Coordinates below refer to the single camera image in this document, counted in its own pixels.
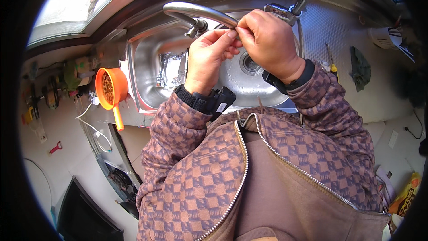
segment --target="orange ladle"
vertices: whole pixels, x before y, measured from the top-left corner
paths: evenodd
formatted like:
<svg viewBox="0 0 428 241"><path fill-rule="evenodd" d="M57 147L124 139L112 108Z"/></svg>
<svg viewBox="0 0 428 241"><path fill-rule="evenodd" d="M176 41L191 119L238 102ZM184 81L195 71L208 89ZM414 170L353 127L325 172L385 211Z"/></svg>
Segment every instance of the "orange ladle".
<svg viewBox="0 0 428 241"><path fill-rule="evenodd" d="M111 80L113 87L113 104L110 104L104 96L102 84L104 73L107 73ZM126 80L125 74L120 68L100 68L95 77L95 91L100 99L101 106L104 107L105 110L113 109L117 130L122 131L125 127L123 126L122 116L119 111L119 102L126 99L126 95L128 94L128 81Z"/></svg>

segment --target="electrical outlet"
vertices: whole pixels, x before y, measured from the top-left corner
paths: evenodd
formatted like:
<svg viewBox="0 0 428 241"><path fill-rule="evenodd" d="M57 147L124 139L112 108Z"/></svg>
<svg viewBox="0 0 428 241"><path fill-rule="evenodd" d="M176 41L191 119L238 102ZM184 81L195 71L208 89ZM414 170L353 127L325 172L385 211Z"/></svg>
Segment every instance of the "electrical outlet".
<svg viewBox="0 0 428 241"><path fill-rule="evenodd" d="M399 134L397 131L393 131L393 133L391 134L391 138L389 139L389 143L388 143L388 146L391 147L391 149L394 148L394 145L398 136Z"/></svg>

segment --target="snack bag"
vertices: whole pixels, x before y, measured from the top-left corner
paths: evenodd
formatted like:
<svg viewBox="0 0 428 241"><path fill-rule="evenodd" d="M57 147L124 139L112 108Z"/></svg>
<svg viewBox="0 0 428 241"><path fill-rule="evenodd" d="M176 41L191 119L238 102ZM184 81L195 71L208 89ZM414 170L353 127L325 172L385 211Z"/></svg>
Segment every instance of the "snack bag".
<svg viewBox="0 0 428 241"><path fill-rule="evenodd" d="M422 177L420 174L414 172L404 190L402 190L401 193L391 203L391 205L389 205L388 212L404 217L410 205L412 204L416 193L418 192L421 180Z"/></svg>

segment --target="person's left hand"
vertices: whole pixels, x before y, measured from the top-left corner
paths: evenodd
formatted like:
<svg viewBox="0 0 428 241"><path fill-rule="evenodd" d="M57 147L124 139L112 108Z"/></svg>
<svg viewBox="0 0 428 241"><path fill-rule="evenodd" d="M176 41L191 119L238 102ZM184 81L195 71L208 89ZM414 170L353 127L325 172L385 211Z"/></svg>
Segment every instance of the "person's left hand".
<svg viewBox="0 0 428 241"><path fill-rule="evenodd" d="M230 29L216 29L196 39L189 49L185 89L208 96L218 81L221 63L238 55L242 42Z"/></svg>

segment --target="drain strainer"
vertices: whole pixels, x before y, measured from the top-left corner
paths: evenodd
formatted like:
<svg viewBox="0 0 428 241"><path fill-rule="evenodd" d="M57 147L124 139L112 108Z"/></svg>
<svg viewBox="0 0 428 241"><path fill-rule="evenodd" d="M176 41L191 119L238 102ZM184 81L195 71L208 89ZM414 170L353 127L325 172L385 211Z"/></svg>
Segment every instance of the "drain strainer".
<svg viewBox="0 0 428 241"><path fill-rule="evenodd" d="M239 66L244 73L250 76L255 76L263 72L263 68L255 63L246 51L239 59Z"/></svg>

